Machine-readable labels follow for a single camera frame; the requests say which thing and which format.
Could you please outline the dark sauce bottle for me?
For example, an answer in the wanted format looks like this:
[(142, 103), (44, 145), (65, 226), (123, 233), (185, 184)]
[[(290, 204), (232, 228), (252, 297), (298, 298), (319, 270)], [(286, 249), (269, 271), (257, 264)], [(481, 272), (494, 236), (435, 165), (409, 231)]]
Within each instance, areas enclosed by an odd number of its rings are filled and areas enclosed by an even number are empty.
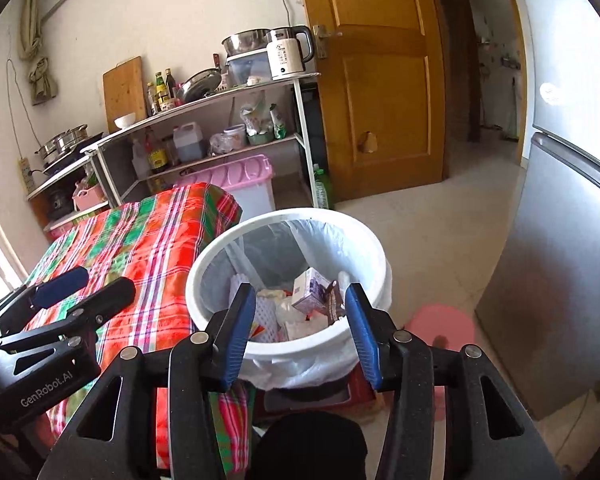
[(151, 128), (147, 128), (145, 132), (145, 151), (153, 174), (158, 174), (158, 172), (169, 167), (169, 157), (166, 150), (155, 138)]

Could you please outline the white plastic jug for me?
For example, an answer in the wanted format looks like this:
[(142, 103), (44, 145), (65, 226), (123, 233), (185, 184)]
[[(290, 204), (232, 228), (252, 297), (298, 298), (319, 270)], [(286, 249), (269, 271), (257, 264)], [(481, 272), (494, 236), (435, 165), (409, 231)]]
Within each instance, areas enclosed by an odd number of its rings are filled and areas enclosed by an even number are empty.
[(173, 128), (173, 143), (181, 162), (196, 162), (206, 156), (204, 135), (196, 122)]

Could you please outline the colourful plaid tablecloth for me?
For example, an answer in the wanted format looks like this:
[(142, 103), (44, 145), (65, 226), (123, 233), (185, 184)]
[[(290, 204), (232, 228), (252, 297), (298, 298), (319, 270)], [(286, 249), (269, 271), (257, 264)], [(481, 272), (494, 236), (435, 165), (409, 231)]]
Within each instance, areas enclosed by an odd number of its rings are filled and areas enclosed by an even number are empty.
[[(97, 331), (96, 360), (102, 371), (127, 346), (143, 353), (169, 349), (196, 327), (185, 285), (189, 270), (212, 240), (239, 222), (242, 208), (212, 184), (189, 184), (79, 222), (50, 245), (29, 276), (47, 282), (75, 266), (90, 279), (84, 289), (38, 311), (26, 330), (62, 320), (70, 308), (120, 276), (134, 282), (134, 302)], [(60, 437), (95, 382), (48, 410), (37, 422), (41, 440)], [(254, 390), (235, 382), (228, 393), (211, 393), (216, 440), (226, 474), (248, 465)]]

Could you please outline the silver refrigerator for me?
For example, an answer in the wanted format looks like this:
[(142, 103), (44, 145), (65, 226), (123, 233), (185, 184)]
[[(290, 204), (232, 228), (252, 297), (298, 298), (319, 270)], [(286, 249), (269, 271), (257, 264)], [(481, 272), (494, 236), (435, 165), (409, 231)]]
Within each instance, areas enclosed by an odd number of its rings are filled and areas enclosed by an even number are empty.
[(534, 133), (520, 202), (476, 313), (535, 418), (600, 386), (600, 14), (524, 0)]

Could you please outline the wooden door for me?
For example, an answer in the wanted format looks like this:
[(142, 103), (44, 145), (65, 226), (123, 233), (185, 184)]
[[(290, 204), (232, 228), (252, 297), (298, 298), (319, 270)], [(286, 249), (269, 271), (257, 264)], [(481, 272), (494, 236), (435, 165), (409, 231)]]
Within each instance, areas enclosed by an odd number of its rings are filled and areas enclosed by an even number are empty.
[(303, 0), (337, 200), (443, 178), (438, 0)]

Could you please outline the purple milk carton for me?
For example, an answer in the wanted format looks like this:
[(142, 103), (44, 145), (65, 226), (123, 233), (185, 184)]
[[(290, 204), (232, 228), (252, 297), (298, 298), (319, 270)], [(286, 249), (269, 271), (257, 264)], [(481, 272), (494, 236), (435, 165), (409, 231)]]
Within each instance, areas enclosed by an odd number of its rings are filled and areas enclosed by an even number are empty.
[(330, 281), (327, 278), (314, 268), (309, 268), (294, 279), (291, 305), (305, 315), (313, 311), (325, 314), (329, 286)]

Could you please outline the pink storage box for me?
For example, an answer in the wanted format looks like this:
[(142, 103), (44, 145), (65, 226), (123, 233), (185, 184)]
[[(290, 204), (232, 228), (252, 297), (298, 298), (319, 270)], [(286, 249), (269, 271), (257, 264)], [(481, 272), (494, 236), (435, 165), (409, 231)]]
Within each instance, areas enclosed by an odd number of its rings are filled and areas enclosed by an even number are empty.
[(272, 188), (273, 167), (265, 155), (253, 155), (234, 162), (201, 169), (180, 177), (175, 186), (209, 183), (234, 197), (245, 221), (276, 209)]

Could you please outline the pink plastic stool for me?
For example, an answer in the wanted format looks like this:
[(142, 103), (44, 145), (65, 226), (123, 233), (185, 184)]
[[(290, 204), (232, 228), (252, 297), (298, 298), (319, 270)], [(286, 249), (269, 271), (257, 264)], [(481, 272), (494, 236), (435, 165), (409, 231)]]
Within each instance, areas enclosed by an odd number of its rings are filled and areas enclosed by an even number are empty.
[[(475, 342), (475, 325), (471, 318), (457, 308), (444, 304), (430, 304), (420, 308), (406, 323), (405, 329), (430, 347), (459, 352), (465, 344)], [(445, 420), (445, 389), (451, 377), (451, 359), (439, 360), (434, 356), (434, 420)]]

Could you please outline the clear trash bag liner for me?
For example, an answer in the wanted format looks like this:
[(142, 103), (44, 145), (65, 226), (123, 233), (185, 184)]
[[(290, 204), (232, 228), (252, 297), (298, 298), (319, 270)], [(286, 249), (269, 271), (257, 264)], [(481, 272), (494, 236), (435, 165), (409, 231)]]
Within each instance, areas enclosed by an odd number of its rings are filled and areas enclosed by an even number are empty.
[[(348, 274), (341, 272), (334, 280), (328, 278), (330, 282), (337, 281), (341, 293), (346, 291), (346, 288), (355, 283), (349, 280)], [(233, 301), (237, 289), (241, 284), (246, 282), (240, 275), (234, 276), (230, 281), (230, 299)], [(277, 296), (283, 296), (283, 298), (276, 300), (276, 318), (278, 323), (278, 339), (276, 342), (281, 341), (292, 341), (297, 340), (309, 335), (316, 334), (321, 330), (331, 326), (327, 322), (327, 316), (320, 312), (313, 311), (309, 315), (296, 310), (291, 305), (291, 294), (294, 284), (291, 289), (269, 289), (277, 290)]]

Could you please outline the white ceramic bowl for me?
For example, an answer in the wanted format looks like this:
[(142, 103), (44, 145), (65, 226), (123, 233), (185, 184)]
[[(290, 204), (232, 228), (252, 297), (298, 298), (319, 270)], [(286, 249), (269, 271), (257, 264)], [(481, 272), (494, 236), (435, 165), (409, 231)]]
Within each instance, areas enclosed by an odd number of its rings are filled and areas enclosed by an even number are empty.
[(134, 113), (125, 114), (114, 120), (114, 125), (117, 129), (123, 130), (131, 127), (136, 123), (136, 115)]

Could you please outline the wooden cutting board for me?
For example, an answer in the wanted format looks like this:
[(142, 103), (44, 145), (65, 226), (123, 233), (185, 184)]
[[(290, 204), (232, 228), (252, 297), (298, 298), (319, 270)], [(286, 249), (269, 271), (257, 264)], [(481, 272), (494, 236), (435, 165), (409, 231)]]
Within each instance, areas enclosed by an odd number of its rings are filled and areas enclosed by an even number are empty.
[(140, 56), (117, 65), (102, 75), (102, 92), (109, 133), (118, 131), (114, 121), (134, 113), (136, 120), (147, 117), (145, 81)]

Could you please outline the white power strip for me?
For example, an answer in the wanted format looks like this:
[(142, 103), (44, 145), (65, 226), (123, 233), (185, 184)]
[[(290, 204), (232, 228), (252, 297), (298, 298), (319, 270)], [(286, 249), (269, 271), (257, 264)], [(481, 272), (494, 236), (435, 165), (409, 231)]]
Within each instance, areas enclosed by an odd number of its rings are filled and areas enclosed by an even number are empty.
[(18, 160), (18, 166), (21, 172), (22, 182), (26, 192), (30, 194), (36, 188), (36, 184), (33, 179), (33, 171), (30, 166), (29, 159), (27, 157), (20, 158)]

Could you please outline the white trash bin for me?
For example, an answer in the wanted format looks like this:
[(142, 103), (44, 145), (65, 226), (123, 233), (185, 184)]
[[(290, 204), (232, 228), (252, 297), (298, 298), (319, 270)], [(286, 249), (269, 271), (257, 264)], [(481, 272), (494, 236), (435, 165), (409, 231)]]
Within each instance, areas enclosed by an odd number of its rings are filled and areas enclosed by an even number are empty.
[[(230, 281), (240, 275), (255, 290), (291, 289), (313, 268), (361, 284), (372, 306), (387, 311), (392, 271), (376, 234), (342, 212), (292, 208), (261, 214), (229, 229), (204, 248), (189, 271), (186, 307), (198, 330), (230, 306)], [(239, 377), (260, 390), (317, 387), (343, 378), (358, 356), (347, 320), (297, 340), (250, 341)]]

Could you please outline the grey metal shelf rack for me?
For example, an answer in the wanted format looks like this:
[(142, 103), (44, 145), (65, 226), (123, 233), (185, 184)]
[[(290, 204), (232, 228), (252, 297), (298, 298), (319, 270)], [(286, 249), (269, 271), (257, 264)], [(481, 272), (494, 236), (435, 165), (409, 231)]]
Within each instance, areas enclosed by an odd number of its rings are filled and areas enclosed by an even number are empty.
[[(256, 216), (279, 206), (271, 180), (291, 185), (313, 205), (313, 159), (302, 86), (312, 74), (230, 89), (82, 141), (54, 162), (47, 179), (28, 194), (48, 238), (88, 214), (135, 202), (195, 174), (238, 194)], [(236, 162), (230, 172), (224, 167)]]

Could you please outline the brown coffee sachet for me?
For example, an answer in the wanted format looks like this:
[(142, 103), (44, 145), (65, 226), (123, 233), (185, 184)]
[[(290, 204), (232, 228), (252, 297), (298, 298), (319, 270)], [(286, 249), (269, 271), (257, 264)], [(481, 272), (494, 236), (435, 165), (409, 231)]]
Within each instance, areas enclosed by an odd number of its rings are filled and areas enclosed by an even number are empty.
[(325, 297), (327, 322), (329, 325), (332, 325), (346, 315), (346, 309), (343, 305), (340, 286), (337, 281), (332, 281), (327, 286)]

